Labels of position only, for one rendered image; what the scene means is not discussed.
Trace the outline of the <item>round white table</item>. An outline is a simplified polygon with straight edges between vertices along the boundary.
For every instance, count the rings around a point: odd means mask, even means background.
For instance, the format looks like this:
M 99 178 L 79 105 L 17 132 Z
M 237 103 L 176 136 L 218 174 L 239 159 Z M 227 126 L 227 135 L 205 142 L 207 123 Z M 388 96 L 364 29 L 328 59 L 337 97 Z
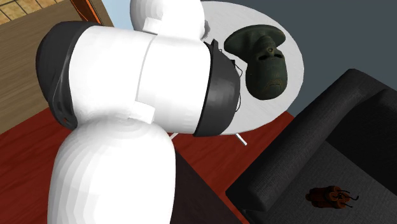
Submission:
M 302 54 L 288 31 L 264 13 L 239 4 L 200 0 L 168 0 L 162 16 L 171 33 L 187 36 L 169 50 L 166 72 L 170 101 L 155 121 L 167 132 L 196 136 L 232 135 L 265 125 L 288 107 L 303 83 Z M 275 27 L 286 40 L 278 46 L 288 72 L 284 92 L 273 99 L 255 99 L 246 87 L 253 64 L 237 59 L 226 47 L 231 34 L 254 25 Z M 236 70 L 232 60 L 242 71 Z

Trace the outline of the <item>red dynamite bundle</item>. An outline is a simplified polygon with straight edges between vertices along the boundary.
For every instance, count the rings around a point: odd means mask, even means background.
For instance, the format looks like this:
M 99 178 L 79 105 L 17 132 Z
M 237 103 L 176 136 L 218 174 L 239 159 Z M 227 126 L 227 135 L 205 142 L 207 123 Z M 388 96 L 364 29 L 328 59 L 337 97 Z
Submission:
M 349 191 L 343 190 L 339 186 L 312 188 L 309 190 L 309 193 L 305 195 L 305 198 L 316 208 L 334 209 L 351 207 L 347 203 L 359 199 L 358 196 L 355 198 L 351 197 Z

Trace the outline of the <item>wooden cabinet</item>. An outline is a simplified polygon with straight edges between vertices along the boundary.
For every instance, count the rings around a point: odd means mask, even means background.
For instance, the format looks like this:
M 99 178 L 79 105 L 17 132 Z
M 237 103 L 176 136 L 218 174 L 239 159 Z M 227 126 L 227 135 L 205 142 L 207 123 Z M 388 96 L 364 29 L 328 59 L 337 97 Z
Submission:
M 53 25 L 80 20 L 70 0 L 0 25 L 0 134 L 48 107 L 36 78 L 38 45 Z

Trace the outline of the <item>dark robot stand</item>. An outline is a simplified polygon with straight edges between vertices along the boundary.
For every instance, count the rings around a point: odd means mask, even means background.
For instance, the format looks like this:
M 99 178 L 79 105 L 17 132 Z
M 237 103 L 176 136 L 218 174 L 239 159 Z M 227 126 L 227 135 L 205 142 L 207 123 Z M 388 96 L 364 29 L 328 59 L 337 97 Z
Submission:
M 176 187 L 170 224 L 242 224 L 188 162 L 176 153 Z

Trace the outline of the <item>dark grey sofa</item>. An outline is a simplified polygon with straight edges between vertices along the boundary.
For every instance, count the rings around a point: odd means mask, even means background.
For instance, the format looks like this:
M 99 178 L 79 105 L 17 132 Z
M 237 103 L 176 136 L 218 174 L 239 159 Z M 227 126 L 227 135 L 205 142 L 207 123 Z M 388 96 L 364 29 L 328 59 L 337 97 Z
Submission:
M 316 208 L 339 186 L 351 207 Z M 350 69 L 310 103 L 228 188 L 249 224 L 397 224 L 397 91 Z

